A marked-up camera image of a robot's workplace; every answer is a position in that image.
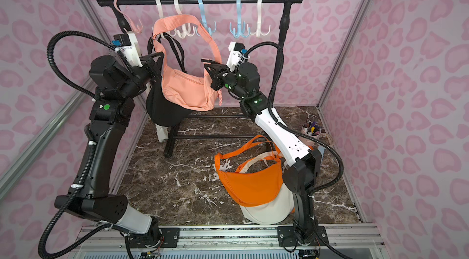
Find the pink shoulder bag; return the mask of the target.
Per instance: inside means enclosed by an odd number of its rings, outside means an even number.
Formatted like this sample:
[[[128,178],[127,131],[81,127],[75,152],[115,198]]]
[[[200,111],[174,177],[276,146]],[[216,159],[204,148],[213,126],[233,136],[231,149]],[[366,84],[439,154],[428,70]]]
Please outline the pink shoulder bag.
[[[209,44],[214,61],[221,63],[222,57],[214,39],[209,35],[199,20],[193,15],[183,14],[180,17],[173,15],[157,20],[153,27],[154,47],[156,52],[166,53],[165,48],[156,40],[156,36],[180,27],[182,23],[194,24],[197,32]],[[211,111],[216,103],[222,104],[222,92],[211,88],[212,79],[207,71],[204,76],[196,77],[173,69],[167,65],[164,59],[162,66],[162,92],[166,100],[193,111]]]

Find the small orange sling bag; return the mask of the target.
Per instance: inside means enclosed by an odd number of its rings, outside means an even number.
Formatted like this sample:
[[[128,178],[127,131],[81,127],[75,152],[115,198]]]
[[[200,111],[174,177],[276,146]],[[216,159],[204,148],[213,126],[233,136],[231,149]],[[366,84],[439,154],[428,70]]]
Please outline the small orange sling bag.
[[[238,156],[245,151],[260,145],[269,144],[272,151],[267,152],[263,160],[272,161],[273,164],[259,172],[246,173],[249,167],[255,164],[250,159],[239,165],[235,172],[220,170],[221,161]],[[214,166],[221,183],[230,197],[240,206],[253,207],[272,202],[279,194],[283,184],[282,162],[278,146],[262,135],[256,135],[245,143],[240,149],[227,154],[217,154],[214,157]]]

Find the cream white crescent bag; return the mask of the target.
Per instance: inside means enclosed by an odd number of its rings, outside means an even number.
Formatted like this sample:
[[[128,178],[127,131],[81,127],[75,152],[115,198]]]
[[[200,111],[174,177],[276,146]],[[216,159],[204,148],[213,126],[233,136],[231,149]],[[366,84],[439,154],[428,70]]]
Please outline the cream white crescent bag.
[[[268,161],[262,159],[267,156],[267,152],[254,157],[255,164],[259,161],[267,163]],[[283,182],[278,196],[272,202],[253,207],[240,206],[240,208],[244,217],[249,221],[260,225],[277,224],[283,221],[294,210],[293,193]]]

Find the large orange crescent bag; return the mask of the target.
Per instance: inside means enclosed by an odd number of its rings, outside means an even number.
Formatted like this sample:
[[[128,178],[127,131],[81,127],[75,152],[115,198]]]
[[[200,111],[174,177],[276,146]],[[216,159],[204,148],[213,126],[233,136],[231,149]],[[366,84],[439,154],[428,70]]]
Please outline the large orange crescent bag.
[[[221,160],[238,156],[260,145],[257,139],[262,138],[258,135],[237,151],[217,155],[216,167],[226,191],[240,206],[244,217],[256,224],[268,225],[283,221],[296,210],[294,195],[281,177],[288,163],[280,149],[273,142],[265,140],[271,150],[245,161],[236,171],[224,172],[220,165]]]

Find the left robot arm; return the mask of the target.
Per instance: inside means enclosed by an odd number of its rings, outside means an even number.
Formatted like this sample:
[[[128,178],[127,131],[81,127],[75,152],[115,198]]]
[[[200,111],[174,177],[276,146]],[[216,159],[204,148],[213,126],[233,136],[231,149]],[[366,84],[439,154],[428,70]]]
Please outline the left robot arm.
[[[90,77],[96,84],[94,92],[70,79],[59,69],[54,58],[57,43],[70,36],[84,37],[115,52],[115,56],[100,56],[90,65]],[[161,73],[164,53],[142,57],[140,65],[131,65],[121,50],[122,41],[107,43],[80,31],[62,31],[49,41],[46,56],[53,72],[70,87],[90,96],[94,105],[90,122],[84,128],[87,147],[77,176],[66,195],[56,197],[57,213],[45,227],[39,240],[38,254],[42,259],[56,259],[68,254],[101,230],[113,228],[125,240],[129,252],[131,241],[140,247],[162,247],[163,234],[154,216],[133,208],[124,195],[110,194],[109,183],[117,149],[130,123],[135,108],[134,98],[141,95],[147,84]],[[51,253],[46,250],[47,240],[64,213],[100,223],[70,246]]]

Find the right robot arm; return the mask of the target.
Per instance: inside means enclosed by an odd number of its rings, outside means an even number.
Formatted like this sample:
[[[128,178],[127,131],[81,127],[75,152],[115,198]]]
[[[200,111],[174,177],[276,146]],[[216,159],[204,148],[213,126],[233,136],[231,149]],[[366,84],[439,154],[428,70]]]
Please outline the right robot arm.
[[[249,56],[256,49],[272,46],[277,49],[277,71],[274,72],[272,87],[268,95],[260,90],[260,74],[256,65],[249,62]],[[246,49],[241,43],[234,44],[234,60],[222,64],[220,60],[203,59],[204,68],[212,79],[214,90],[226,88],[239,100],[242,113],[258,125],[282,152],[288,168],[282,179],[293,194],[294,236],[296,244],[314,242],[325,246],[342,259],[347,256],[336,250],[327,240],[327,234],[320,232],[314,214],[314,195],[316,192],[335,185],[344,173],[344,164],[340,155],[324,142],[288,128],[274,107],[274,95],[283,72],[285,56],[282,47],[274,42],[261,42]],[[321,186],[316,185],[320,173],[320,151],[311,149],[301,139],[317,143],[329,151],[336,159],[338,173],[336,177]]]

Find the white plastic hook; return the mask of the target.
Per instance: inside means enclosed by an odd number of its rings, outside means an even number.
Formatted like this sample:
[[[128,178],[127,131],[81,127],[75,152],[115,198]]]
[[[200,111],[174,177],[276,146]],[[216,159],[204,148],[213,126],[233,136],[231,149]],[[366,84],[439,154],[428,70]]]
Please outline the white plastic hook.
[[[267,36],[271,32],[271,26],[269,26],[266,32],[262,30],[262,22],[263,22],[263,0],[257,0],[256,2],[256,11],[257,11],[257,18],[256,18],[256,29],[254,32],[251,32],[250,35],[254,35],[257,38],[262,36]]]
[[[180,17],[182,15],[182,7],[180,6],[180,0],[173,0],[173,4],[177,15]],[[179,21],[179,23],[180,27],[177,27],[175,29],[175,33],[179,38],[185,39],[186,37],[195,36],[195,31],[191,28],[191,25],[189,23],[182,23],[182,21]]]
[[[157,5],[157,9],[158,9],[158,13],[159,13],[159,18],[164,18],[164,13],[163,13],[163,10],[162,10],[162,4],[161,4],[161,1],[160,0],[155,0],[156,2],[156,5]]]

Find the pink plastic hook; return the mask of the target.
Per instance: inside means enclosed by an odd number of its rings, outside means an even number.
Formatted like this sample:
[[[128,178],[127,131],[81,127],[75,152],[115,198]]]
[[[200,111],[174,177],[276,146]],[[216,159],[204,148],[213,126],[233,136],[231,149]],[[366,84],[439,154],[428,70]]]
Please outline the pink plastic hook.
[[[141,20],[139,20],[139,24],[135,24],[135,22],[132,20],[132,18],[131,18],[129,15],[127,15],[126,13],[124,13],[124,12],[120,9],[120,7],[117,5],[118,1],[119,1],[119,0],[114,0],[114,1],[113,1],[113,5],[114,5],[116,11],[117,11],[119,14],[121,14],[122,17],[126,20],[127,25],[128,25],[128,27],[125,27],[125,26],[123,27],[123,31],[124,31],[125,33],[133,32],[133,33],[135,33],[135,34],[141,34],[141,33],[142,33],[142,30],[143,30],[143,25],[142,25]]]

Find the light blue hook left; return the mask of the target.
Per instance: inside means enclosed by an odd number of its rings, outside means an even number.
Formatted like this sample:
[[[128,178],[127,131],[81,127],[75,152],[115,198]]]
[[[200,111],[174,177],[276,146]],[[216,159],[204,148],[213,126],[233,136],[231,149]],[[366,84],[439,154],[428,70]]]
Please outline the light blue hook left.
[[[212,36],[216,32],[217,24],[216,24],[216,22],[214,22],[214,28],[213,29],[208,25],[208,22],[206,20],[205,6],[204,6],[204,3],[203,3],[203,0],[197,0],[197,3],[198,3],[198,6],[199,6],[202,26],[209,33],[209,35]]]

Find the black sling bag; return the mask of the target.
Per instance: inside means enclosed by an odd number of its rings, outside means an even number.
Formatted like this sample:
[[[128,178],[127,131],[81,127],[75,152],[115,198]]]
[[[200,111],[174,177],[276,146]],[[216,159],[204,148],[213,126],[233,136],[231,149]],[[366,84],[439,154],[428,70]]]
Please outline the black sling bag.
[[[187,73],[184,66],[185,54],[180,42],[173,39],[168,33],[160,34],[157,41],[161,43],[163,38],[168,41],[181,71]],[[193,111],[166,100],[161,88],[162,63],[158,63],[156,69],[156,77],[149,82],[151,89],[146,100],[146,110],[155,124],[162,127],[174,127],[192,114]]]

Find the light blue hook right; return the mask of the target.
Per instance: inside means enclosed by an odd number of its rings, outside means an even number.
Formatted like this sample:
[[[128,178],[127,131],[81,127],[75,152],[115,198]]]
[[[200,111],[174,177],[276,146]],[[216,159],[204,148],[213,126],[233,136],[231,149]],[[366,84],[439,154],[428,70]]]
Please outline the light blue hook right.
[[[243,20],[241,0],[236,0],[236,27],[230,23],[229,29],[232,36],[236,39],[248,38],[250,36],[250,26]]]

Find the white plastic hook right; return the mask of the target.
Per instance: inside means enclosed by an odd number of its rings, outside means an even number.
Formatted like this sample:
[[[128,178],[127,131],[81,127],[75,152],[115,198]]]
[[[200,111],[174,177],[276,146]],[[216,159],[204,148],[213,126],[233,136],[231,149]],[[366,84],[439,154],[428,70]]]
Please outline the white plastic hook right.
[[[257,18],[256,18],[256,29],[254,32],[251,32],[250,35],[254,35],[257,38],[262,36],[267,36],[271,32],[271,26],[269,26],[266,32],[262,30],[262,22],[263,22],[263,0],[257,0],[256,2],[256,11],[257,11]]]

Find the black garment rack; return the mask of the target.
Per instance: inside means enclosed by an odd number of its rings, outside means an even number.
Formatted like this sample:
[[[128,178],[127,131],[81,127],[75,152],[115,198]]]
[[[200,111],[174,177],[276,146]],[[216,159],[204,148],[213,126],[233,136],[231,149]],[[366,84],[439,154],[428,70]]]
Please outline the black garment rack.
[[[96,0],[97,4],[101,7],[110,7],[116,17],[117,23],[121,30],[124,30],[125,27],[129,27],[129,19],[126,19],[124,15],[119,13],[119,6],[146,6],[146,5],[156,5],[156,0],[118,0],[117,5],[114,5],[114,0]],[[291,7],[293,4],[301,4],[303,0],[178,0],[181,5],[197,5],[205,6],[210,4],[255,4],[255,3],[265,3],[265,4],[283,4],[283,12],[280,20],[279,26],[279,35],[278,35],[278,44],[280,47],[284,47],[285,41],[288,34],[289,24],[290,24],[290,13]],[[187,135],[183,134],[180,131],[180,124],[177,123],[171,127],[169,131],[169,139],[166,142],[164,149],[164,157],[170,158],[173,156],[173,150],[175,144],[180,139],[250,139],[253,137],[253,134],[195,134]]]

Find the pink pen cup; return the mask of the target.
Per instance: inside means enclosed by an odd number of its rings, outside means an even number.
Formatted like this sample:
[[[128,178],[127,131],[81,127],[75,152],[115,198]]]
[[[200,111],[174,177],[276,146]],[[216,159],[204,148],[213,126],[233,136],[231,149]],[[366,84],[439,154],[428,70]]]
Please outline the pink pen cup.
[[[318,122],[306,121],[302,126],[302,133],[317,138],[322,133],[322,127]]]

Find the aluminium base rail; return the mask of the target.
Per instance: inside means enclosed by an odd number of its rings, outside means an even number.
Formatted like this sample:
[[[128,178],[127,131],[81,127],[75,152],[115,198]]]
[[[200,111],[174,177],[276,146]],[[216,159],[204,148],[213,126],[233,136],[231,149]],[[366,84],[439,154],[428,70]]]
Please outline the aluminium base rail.
[[[326,224],[322,237],[352,259],[389,258],[374,224]],[[162,227],[161,248],[138,248],[135,259],[335,259],[322,242],[308,246],[295,243],[293,227],[284,226],[179,226]]]

